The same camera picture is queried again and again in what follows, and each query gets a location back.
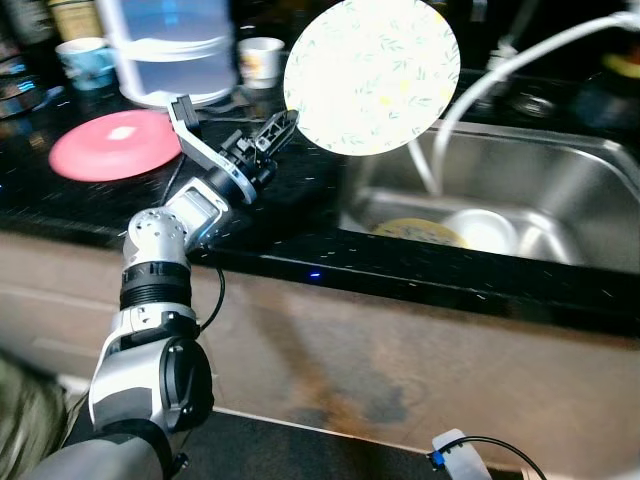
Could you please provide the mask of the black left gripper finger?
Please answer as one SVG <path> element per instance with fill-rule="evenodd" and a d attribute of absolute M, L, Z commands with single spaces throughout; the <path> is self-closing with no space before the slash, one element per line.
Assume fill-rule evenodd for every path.
<path fill-rule="evenodd" d="M 278 111 L 262 124 L 262 148 L 280 148 L 287 145 L 298 123 L 298 111 L 289 109 Z"/>

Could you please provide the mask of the white floral plate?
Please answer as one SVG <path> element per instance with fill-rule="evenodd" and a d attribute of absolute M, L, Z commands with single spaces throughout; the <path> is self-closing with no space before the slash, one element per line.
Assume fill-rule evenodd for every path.
<path fill-rule="evenodd" d="M 460 83 L 451 24 L 424 0 L 342 0 L 307 24 L 283 69 L 297 131 L 334 154 L 385 154 L 444 114 Z"/>

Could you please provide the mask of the brown kitchen base cabinet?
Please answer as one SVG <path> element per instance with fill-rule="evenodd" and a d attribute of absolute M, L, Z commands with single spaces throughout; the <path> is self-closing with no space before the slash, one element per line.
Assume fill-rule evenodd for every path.
<path fill-rule="evenodd" d="M 0 349 L 88 378 L 118 308 L 122 255 L 0 233 Z M 494 436 L 549 475 L 636 465 L 634 339 L 193 271 L 193 303 L 224 410 L 407 447 L 452 429 Z"/>

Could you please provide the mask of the white printed cup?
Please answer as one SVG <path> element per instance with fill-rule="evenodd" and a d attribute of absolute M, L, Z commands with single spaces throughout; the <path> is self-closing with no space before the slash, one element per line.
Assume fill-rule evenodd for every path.
<path fill-rule="evenodd" d="M 237 44 L 239 73 L 244 86 L 268 90 L 282 77 L 282 54 L 285 42 L 279 38 L 243 38 Z"/>

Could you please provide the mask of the white tiered plastic container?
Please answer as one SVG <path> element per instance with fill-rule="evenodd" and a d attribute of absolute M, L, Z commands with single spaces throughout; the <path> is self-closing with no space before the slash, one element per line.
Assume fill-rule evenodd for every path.
<path fill-rule="evenodd" d="M 230 0 L 96 1 L 120 92 L 133 104 L 164 109 L 188 95 L 207 105 L 241 81 Z"/>

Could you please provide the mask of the blue mug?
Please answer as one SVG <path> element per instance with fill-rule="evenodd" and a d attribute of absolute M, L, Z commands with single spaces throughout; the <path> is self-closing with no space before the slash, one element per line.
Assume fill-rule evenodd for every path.
<path fill-rule="evenodd" d="M 79 91 L 101 90 L 115 83 L 115 50 L 105 38 L 84 37 L 55 47 L 70 84 Z"/>

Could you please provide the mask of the yellow carton box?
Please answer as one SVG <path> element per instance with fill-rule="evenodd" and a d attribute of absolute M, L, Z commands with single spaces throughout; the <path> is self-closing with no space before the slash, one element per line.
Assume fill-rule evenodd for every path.
<path fill-rule="evenodd" d="M 95 0 L 49 0 L 52 19 L 64 41 L 102 37 L 102 26 Z"/>

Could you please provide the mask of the white bowl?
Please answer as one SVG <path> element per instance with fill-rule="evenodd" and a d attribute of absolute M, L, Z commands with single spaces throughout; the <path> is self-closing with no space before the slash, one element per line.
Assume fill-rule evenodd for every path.
<path fill-rule="evenodd" d="M 453 212 L 442 224 L 457 233 L 470 250 L 498 255 L 516 255 L 518 252 L 515 225 L 498 212 L 471 207 Z"/>

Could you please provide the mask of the steel strainer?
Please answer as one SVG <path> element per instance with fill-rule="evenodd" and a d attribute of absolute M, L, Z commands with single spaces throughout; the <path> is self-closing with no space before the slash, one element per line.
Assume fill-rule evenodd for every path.
<path fill-rule="evenodd" d="M 19 54 L 0 54 L 0 120 L 40 108 L 52 84 Z"/>

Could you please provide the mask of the round metal drain cap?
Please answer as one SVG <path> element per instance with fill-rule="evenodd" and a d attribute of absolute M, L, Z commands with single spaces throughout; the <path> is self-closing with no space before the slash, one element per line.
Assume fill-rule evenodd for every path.
<path fill-rule="evenodd" d="M 557 106 L 539 93 L 512 93 L 506 100 L 509 109 L 531 118 L 549 118 L 556 113 Z"/>

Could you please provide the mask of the yellow sponge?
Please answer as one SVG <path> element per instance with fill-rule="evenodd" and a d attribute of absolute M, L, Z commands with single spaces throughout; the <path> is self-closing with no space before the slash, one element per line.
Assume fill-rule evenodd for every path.
<path fill-rule="evenodd" d="M 635 49 L 631 52 L 609 52 L 602 58 L 602 65 L 608 70 L 618 74 L 618 76 L 639 79 L 640 78 L 640 51 Z"/>

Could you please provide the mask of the dark sponge holder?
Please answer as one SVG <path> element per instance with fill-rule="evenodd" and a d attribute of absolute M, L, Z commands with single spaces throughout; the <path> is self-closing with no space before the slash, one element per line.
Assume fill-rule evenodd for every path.
<path fill-rule="evenodd" d="M 571 111 L 591 128 L 636 131 L 640 127 L 640 79 L 612 70 L 596 73 L 582 83 Z"/>

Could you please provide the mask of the dark bottle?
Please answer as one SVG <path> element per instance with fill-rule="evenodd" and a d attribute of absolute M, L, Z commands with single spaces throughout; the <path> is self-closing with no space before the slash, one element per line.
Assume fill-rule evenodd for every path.
<path fill-rule="evenodd" d="M 45 0 L 0 0 L 0 12 L 5 14 L 20 44 L 45 44 L 58 36 Z"/>

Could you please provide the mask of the stainless steel sink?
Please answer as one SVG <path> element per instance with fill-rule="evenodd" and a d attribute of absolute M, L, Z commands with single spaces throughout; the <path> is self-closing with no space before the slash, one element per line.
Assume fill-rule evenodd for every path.
<path fill-rule="evenodd" d="M 515 225 L 511 256 L 639 270 L 637 164 L 616 142 L 461 123 L 435 174 L 442 189 L 431 195 L 406 148 L 357 157 L 340 187 L 339 228 L 371 233 L 399 218 L 442 224 L 453 212 L 486 209 Z"/>

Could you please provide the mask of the black floor mat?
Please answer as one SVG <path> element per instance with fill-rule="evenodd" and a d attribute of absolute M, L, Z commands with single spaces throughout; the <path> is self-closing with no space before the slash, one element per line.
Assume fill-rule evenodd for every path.
<path fill-rule="evenodd" d="M 180 452 L 174 480 L 451 480 L 417 452 L 220 410 Z"/>

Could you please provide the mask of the grey green plastic bag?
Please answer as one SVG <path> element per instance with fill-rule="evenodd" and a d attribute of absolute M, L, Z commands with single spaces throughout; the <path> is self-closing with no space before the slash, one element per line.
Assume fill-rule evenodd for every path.
<path fill-rule="evenodd" d="M 67 399 L 52 380 L 0 352 L 0 480 L 18 480 L 67 434 Z"/>

